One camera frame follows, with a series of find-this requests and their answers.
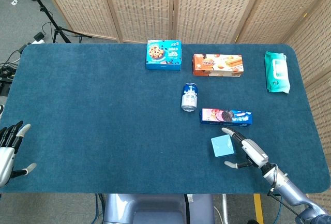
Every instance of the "yellow floor tape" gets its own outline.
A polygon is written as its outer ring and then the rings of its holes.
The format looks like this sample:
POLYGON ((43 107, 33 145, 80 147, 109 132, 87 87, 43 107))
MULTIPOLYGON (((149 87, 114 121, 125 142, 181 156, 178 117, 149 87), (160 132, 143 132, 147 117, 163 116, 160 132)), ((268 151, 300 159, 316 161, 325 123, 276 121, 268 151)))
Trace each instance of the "yellow floor tape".
POLYGON ((259 224, 264 224, 260 194, 254 194, 254 205, 255 205, 255 214, 257 216, 257 222, 259 224))

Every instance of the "tripod stand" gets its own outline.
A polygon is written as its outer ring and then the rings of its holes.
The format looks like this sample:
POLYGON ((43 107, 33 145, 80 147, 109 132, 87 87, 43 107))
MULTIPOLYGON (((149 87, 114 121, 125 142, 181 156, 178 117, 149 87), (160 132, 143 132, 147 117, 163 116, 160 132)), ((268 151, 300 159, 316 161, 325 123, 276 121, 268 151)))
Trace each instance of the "tripod stand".
POLYGON ((81 34, 81 33, 78 33, 78 32, 75 32, 75 31, 72 31, 72 30, 69 30, 69 29, 66 29, 66 28, 63 28, 61 26, 58 26, 56 24, 56 22, 54 21, 53 17, 50 15, 49 11, 47 10, 47 8, 45 7, 45 5, 42 3, 41 0, 36 0, 40 6, 40 11, 44 12, 48 19, 50 19, 51 23, 54 25, 55 29, 54 29, 54 36, 53 36, 53 43, 55 43, 56 41, 56 36, 59 34, 63 40, 65 41, 65 43, 71 43, 71 41, 67 38, 67 36, 63 33, 63 31, 66 31, 66 32, 70 32, 70 33, 73 33, 73 34, 77 34, 77 35, 80 35, 81 37, 87 37, 87 38, 92 38, 91 36, 88 36, 88 35, 84 35, 84 34, 81 34))

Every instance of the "oreo box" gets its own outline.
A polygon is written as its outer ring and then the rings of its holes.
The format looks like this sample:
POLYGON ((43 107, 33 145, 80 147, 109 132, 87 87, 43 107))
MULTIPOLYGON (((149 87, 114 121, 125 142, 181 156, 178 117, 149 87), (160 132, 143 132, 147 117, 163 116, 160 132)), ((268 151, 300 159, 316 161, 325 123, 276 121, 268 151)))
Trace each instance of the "oreo box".
POLYGON ((146 68, 150 70, 180 70, 182 42, 180 40, 149 40, 146 68))
POLYGON ((202 109, 200 123, 246 127, 253 124, 253 114, 249 111, 202 109))

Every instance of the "orange snack box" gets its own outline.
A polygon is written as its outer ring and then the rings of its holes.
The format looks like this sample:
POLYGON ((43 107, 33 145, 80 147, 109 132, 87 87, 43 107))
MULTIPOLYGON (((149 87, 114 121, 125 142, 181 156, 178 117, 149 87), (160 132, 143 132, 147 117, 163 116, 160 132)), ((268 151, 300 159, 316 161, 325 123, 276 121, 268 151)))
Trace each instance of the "orange snack box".
POLYGON ((241 55, 195 54, 193 75, 214 77, 240 77, 244 72, 241 55))

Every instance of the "gray floor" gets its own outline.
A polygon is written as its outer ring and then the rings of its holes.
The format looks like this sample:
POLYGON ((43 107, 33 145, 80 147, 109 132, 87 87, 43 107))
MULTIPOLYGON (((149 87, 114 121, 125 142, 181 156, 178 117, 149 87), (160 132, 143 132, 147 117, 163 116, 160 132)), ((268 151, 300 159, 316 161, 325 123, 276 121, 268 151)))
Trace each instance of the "gray floor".
MULTIPOLYGON (((19 49, 41 31, 41 26, 48 22, 46 15, 39 11, 39 5, 31 0, 0 0, 0 63, 3 63, 12 51, 19 49)), ((66 27, 62 16, 51 0, 42 0, 54 14, 58 25, 66 27)), ((50 26, 44 27, 45 42, 51 42, 50 26)), ((78 42, 78 37, 69 37, 78 42)), ((83 38, 82 43, 111 43, 113 41, 98 38, 83 38)), ((19 58, 15 53, 11 61, 19 58)), ((6 98, 0 97, 0 103, 6 98)), ((267 196, 261 196, 264 223, 273 223, 279 204, 267 196)), ((221 210, 220 196, 214 196, 215 206, 221 210)), ((253 195, 228 195, 229 220, 231 224, 245 224, 255 219, 253 195)), ((62 193, 4 193, 0 200, 0 223, 91 223, 95 215, 94 194, 62 193)), ((282 209, 278 223, 294 223, 291 212, 282 209)))

